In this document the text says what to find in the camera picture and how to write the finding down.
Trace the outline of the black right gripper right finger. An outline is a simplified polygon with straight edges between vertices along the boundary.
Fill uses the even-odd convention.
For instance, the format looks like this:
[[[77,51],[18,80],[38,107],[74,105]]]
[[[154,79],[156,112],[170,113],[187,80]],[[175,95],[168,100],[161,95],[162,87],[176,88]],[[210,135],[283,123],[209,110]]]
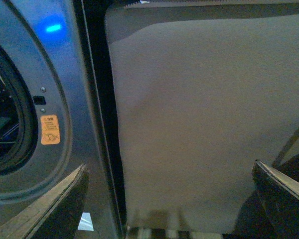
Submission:
[[[262,207],[280,239],[299,239],[299,182],[257,160],[253,180]]]

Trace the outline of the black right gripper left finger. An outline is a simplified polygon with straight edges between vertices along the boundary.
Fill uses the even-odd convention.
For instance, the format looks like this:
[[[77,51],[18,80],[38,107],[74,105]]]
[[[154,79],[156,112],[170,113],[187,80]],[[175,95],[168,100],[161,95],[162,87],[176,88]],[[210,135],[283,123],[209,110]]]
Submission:
[[[0,239],[73,239],[89,186],[82,164],[52,189],[0,226]]]

